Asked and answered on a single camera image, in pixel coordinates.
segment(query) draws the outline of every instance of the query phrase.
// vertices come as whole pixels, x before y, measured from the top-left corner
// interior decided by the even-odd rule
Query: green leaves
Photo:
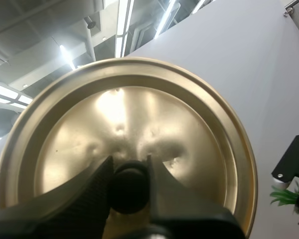
[[[279,189],[276,187],[273,188],[273,192],[270,194],[270,197],[274,199],[270,202],[270,204],[274,202],[279,202],[278,206],[288,205],[288,204],[296,204],[297,198],[299,197],[299,183],[296,181],[297,187],[295,188],[295,192],[291,192],[287,189]]]

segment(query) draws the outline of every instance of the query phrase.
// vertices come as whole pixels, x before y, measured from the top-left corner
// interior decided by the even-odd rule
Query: metal rim
[[[10,183],[8,183],[7,175],[9,174],[9,177],[18,177],[18,170],[21,167],[21,162],[24,157],[26,147],[29,147],[29,140],[33,137],[33,133],[38,126],[38,122],[41,122],[44,117],[47,117],[48,114],[49,117],[57,117],[53,115],[53,113],[55,113],[52,112],[53,106],[58,103],[58,100],[61,100],[66,96],[62,95],[61,92],[61,95],[56,97],[55,95],[53,95],[53,92],[55,92],[55,90],[61,86],[65,89],[67,94],[70,94],[72,90],[75,90],[71,87],[67,89],[68,86],[66,84],[62,84],[65,79],[67,81],[71,81],[73,80],[73,78],[78,77],[79,74],[89,73],[90,71],[99,70],[104,67],[109,68],[111,66],[113,67],[127,64],[140,64],[148,65],[151,67],[154,66],[156,67],[156,69],[163,69],[164,71],[168,70],[170,72],[178,74],[191,81],[194,85],[197,85],[201,89],[203,89],[226,112],[228,118],[235,128],[237,138],[239,138],[239,145],[241,147],[241,150],[243,151],[241,153],[246,156],[249,164],[247,175],[249,175],[251,181],[251,187],[250,189],[248,189],[250,201],[247,207],[248,211],[246,212],[245,219],[242,220],[243,224],[241,225],[246,236],[249,236],[253,225],[257,205],[257,171],[251,145],[238,117],[234,113],[233,109],[228,105],[228,103],[209,84],[207,84],[194,74],[168,63],[145,58],[110,59],[91,63],[61,77],[59,80],[52,83],[48,88],[41,92],[41,94],[33,101],[33,103],[22,113],[21,117],[17,120],[3,149],[0,158],[0,209],[6,206],[10,206],[11,204],[16,204],[18,202],[18,196],[16,192],[16,189],[18,188],[18,181],[14,180],[13,183],[11,183],[11,181]],[[6,202],[6,197],[8,191],[10,190],[12,190],[12,193],[9,192],[9,194],[10,196],[13,195],[12,201],[14,201],[14,203]]]

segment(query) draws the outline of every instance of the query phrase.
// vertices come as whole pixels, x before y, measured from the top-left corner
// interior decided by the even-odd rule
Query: gold metal lid
[[[0,209],[61,185],[93,160],[112,155],[119,165],[148,154],[180,183],[230,209],[249,235],[256,166],[237,116],[197,76],[143,58],[89,64],[29,105],[0,159]],[[110,217],[114,225],[120,220]]]

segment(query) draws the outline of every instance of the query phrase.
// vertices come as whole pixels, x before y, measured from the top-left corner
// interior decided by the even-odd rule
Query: round metal disc
[[[230,209],[249,235],[256,169],[236,115],[191,73],[138,58],[90,64],[34,100],[0,160],[0,208],[52,190],[94,160],[112,155],[119,166],[149,154],[184,186]],[[105,234],[126,228],[123,219],[111,212]]]

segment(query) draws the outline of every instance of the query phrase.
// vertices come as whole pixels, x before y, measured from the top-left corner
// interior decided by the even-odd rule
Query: ceiling
[[[179,0],[166,28],[188,17],[198,2]],[[125,55],[153,40],[168,3],[135,0]],[[113,58],[117,15],[118,0],[0,0],[0,82],[35,98],[71,71],[59,45],[66,47],[76,67],[93,61],[89,40],[97,61]],[[85,17],[95,22],[90,33]],[[0,137],[9,132],[12,124],[7,122],[15,115],[0,109]]]

